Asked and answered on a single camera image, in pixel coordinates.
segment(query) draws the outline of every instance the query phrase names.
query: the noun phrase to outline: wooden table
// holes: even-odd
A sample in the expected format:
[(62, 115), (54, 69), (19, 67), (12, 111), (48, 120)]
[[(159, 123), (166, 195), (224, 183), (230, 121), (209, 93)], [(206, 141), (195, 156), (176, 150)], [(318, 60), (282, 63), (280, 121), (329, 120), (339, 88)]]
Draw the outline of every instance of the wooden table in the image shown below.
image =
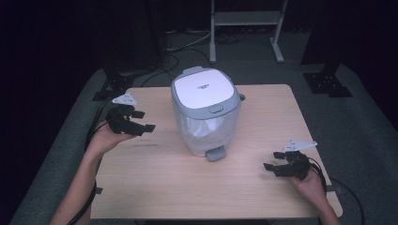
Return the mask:
[[(315, 218), (290, 183), (263, 166), (285, 164), (272, 153), (290, 140), (313, 140), (290, 87), (238, 85), (237, 90), (246, 99), (236, 135), (226, 157), (209, 162), (195, 157), (182, 141), (170, 87), (131, 88), (136, 110), (145, 112), (137, 122), (156, 128), (105, 155), (97, 177), (103, 191), (92, 204), (92, 218)], [(315, 147), (302, 153), (323, 167)], [(325, 169), (324, 174), (330, 184)], [(328, 199), (340, 216), (335, 192), (328, 192)]]

